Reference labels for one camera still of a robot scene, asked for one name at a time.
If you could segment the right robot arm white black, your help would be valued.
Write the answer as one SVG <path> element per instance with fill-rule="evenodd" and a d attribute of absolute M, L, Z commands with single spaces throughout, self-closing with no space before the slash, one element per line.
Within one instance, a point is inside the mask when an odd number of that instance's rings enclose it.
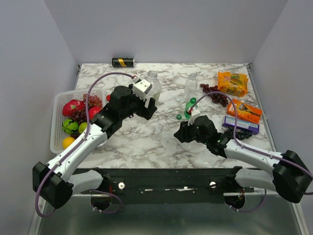
<path fill-rule="evenodd" d="M 174 137 L 181 143 L 202 143 L 214 155 L 255 167 L 254 170 L 240 168 L 225 179 L 225 187 L 231 192 L 241 187 L 263 188 L 277 192 L 289 202 L 299 203 L 313 180 L 297 153 L 267 151 L 232 139 L 219 133 L 207 116 L 199 116 L 192 123 L 181 122 Z"/>

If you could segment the large clear bottle white cap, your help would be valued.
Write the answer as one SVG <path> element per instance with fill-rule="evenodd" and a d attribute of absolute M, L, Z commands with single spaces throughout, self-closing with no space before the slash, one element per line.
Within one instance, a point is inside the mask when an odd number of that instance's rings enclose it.
<path fill-rule="evenodd" d="M 157 72 L 154 70 L 150 70 L 147 73 L 147 76 L 144 78 L 144 80 L 146 80 L 147 82 L 149 82 L 152 87 L 145 93 L 146 96 L 146 100 L 145 100 L 145 105 L 149 104 L 149 101 L 153 98 L 155 100 L 155 104 L 154 106 L 157 106 L 160 94 L 161 94 L 161 83 L 159 82 L 158 78 L 157 78 Z M 138 81 L 137 83 L 134 84 L 133 86 L 133 93 L 135 95 L 137 95 L 139 98 L 143 98 L 143 92 L 141 92 L 139 90 L 138 87 L 143 87 L 143 85 L 140 85 L 140 83 L 142 82 Z"/>

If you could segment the clear plastic water bottle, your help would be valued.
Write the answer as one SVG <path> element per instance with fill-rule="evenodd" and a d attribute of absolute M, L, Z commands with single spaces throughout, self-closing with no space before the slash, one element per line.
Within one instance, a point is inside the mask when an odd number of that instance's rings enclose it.
<path fill-rule="evenodd" d="M 185 82 L 184 86 L 184 100 L 189 101 L 192 97 L 195 96 L 196 89 L 198 86 L 198 81 L 196 74 L 192 73 Z"/>

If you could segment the small green bottle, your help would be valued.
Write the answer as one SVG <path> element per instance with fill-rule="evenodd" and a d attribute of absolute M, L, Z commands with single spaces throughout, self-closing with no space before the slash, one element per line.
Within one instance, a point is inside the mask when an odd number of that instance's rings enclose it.
<path fill-rule="evenodd" d="M 191 112 L 188 112 L 190 107 L 192 107 L 196 103 L 197 99 L 195 97 L 192 97 L 185 105 L 184 109 L 184 115 L 186 119 L 189 119 L 191 117 Z"/>

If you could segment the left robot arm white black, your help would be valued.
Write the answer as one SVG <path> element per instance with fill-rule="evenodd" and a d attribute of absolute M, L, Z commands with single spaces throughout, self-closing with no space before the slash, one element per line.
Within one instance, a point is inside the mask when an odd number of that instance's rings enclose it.
<path fill-rule="evenodd" d="M 157 110 L 153 86 L 143 82 L 115 87 L 109 103 L 97 113 L 89 127 L 62 153 L 48 163 L 38 162 L 32 169 L 32 185 L 36 198 L 42 197 L 54 209 L 62 207 L 72 195 L 87 190 L 104 193 L 109 176 L 94 168 L 74 174 L 80 163 L 99 145 L 105 143 L 133 115 L 149 120 Z"/>

